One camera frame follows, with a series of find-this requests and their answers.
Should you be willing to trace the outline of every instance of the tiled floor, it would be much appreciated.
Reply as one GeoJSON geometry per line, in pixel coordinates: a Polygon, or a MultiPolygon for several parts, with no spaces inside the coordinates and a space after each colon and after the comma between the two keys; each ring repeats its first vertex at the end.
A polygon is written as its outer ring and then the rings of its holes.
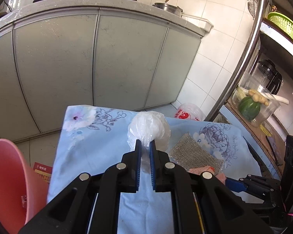
{"type": "MultiPolygon", "coordinates": [[[[165,105],[146,111],[157,111],[166,117],[174,117],[177,109],[172,105],[165,105]]],[[[60,133],[46,135],[37,139],[16,144],[24,154],[26,161],[33,167],[35,162],[53,166],[60,133]]]]}
{"type": "Polygon", "coordinates": [[[168,104],[161,107],[147,109],[146,111],[156,111],[156,112],[164,114],[166,117],[173,118],[177,112],[177,109],[172,104],[168,104]]]}

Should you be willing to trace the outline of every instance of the pot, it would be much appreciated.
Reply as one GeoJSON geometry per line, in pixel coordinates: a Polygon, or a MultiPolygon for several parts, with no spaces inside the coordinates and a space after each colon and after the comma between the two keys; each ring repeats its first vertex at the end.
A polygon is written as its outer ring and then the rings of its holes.
{"type": "Polygon", "coordinates": [[[168,11],[172,14],[175,14],[178,17],[181,17],[181,13],[183,12],[183,10],[181,8],[179,8],[178,6],[176,7],[176,6],[167,4],[167,3],[157,2],[153,6],[160,8],[162,10],[168,11]]]}

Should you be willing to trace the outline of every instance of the pink bucket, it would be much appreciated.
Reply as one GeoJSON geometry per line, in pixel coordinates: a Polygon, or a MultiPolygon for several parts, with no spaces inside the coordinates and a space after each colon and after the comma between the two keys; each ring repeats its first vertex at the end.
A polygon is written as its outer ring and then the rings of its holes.
{"type": "Polygon", "coordinates": [[[17,146],[0,139],[0,222],[9,234],[17,234],[46,205],[47,192],[48,184],[30,168],[17,146]]]}

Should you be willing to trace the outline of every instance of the green basket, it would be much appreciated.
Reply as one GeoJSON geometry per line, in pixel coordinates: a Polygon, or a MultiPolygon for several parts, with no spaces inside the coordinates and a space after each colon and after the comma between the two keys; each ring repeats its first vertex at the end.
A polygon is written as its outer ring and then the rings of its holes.
{"type": "Polygon", "coordinates": [[[268,20],[279,26],[293,39],[293,21],[291,19],[278,12],[270,12],[267,18],[268,20]]]}

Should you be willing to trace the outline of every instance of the wire strainer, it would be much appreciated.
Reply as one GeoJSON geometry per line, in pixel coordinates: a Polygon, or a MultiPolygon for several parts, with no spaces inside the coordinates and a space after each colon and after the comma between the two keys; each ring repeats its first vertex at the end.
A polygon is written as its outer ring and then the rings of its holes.
{"type": "Polygon", "coordinates": [[[258,4],[258,0],[247,0],[247,8],[251,16],[253,17],[253,20],[255,18],[255,14],[257,11],[257,4],[258,4]]]}
{"type": "Polygon", "coordinates": [[[247,0],[247,8],[254,20],[257,11],[257,2],[255,0],[247,0]]]}

